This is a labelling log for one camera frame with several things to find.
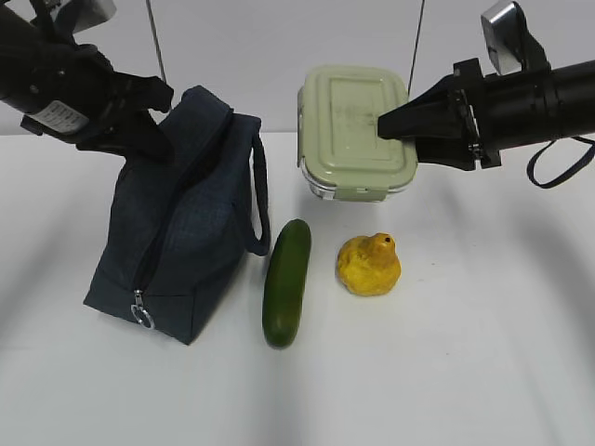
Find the cucumber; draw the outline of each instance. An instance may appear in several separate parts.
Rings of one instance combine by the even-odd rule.
[[[262,330],[273,348],[296,338],[310,260],[311,233],[300,219],[287,223],[275,244],[264,285]]]

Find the black cable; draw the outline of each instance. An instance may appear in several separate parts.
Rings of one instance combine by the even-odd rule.
[[[547,149],[549,149],[551,146],[553,146],[556,143],[556,141],[551,141],[546,147],[544,147],[543,149],[538,151],[535,155],[533,155],[531,160],[529,160],[529,164],[527,165],[527,176],[529,177],[529,180],[533,184],[535,184],[536,186],[538,186],[541,189],[555,188],[556,186],[560,186],[564,181],[567,181],[568,179],[572,178],[574,175],[576,175],[578,172],[580,172],[583,168],[585,168],[591,161],[593,161],[593,158],[595,158],[595,141],[592,139],[582,138],[582,137],[574,137],[573,139],[578,142],[590,144],[591,147],[588,149],[587,153],[585,153],[580,158],[580,160],[578,160],[576,163],[574,163],[572,166],[570,166],[570,168],[568,170],[566,170],[563,174],[561,174],[559,177],[555,177],[554,179],[552,179],[551,181],[549,181],[547,183],[540,183],[536,180],[536,176],[535,176],[536,163],[537,163],[537,160],[539,159],[539,157],[541,155],[543,155],[543,153]]]
[[[409,85],[407,86],[407,94],[411,94],[411,84],[413,83],[413,73],[416,69],[417,48],[419,47],[419,36],[421,34],[421,22],[424,19],[424,9],[426,7],[426,0],[421,0],[421,8],[419,9],[419,22],[417,23],[416,45],[413,50],[413,60],[411,61],[411,72],[409,73]]]

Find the white wall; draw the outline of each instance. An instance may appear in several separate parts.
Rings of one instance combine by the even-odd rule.
[[[168,82],[201,84],[264,130],[294,131],[298,89],[319,64],[409,74],[419,0],[153,0]]]
[[[263,129],[296,128],[296,94],[311,67],[372,65],[409,75],[420,0],[152,0],[175,101],[204,85]],[[479,57],[492,72],[480,15],[495,0],[427,0],[413,96]],[[595,3],[521,0],[529,28],[554,67],[595,59]],[[10,7],[29,18],[29,2]],[[158,74],[144,0],[116,0],[109,22],[78,34],[96,44],[118,71]],[[0,104],[0,134],[22,133],[20,114]]]

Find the container lid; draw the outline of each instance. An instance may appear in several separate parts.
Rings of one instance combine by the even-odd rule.
[[[368,67],[319,67],[308,74],[299,102],[298,159],[305,158],[315,180],[336,186],[339,195],[342,190],[377,195],[411,182],[417,170],[413,142],[377,136],[378,117],[407,102],[398,75]]]

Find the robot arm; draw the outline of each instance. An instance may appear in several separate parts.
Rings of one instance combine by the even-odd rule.
[[[474,170],[477,161],[500,166],[503,149],[595,132],[595,61],[552,70],[516,2],[498,3],[482,23],[501,75],[483,76],[477,59],[456,63],[453,74],[381,116],[381,138],[413,138],[421,163]]]
[[[113,15],[111,0],[30,1],[31,23],[0,0],[0,100],[24,113],[21,126],[79,150],[167,159],[171,146],[148,109],[168,112],[172,88],[116,72],[96,47],[74,41]]]

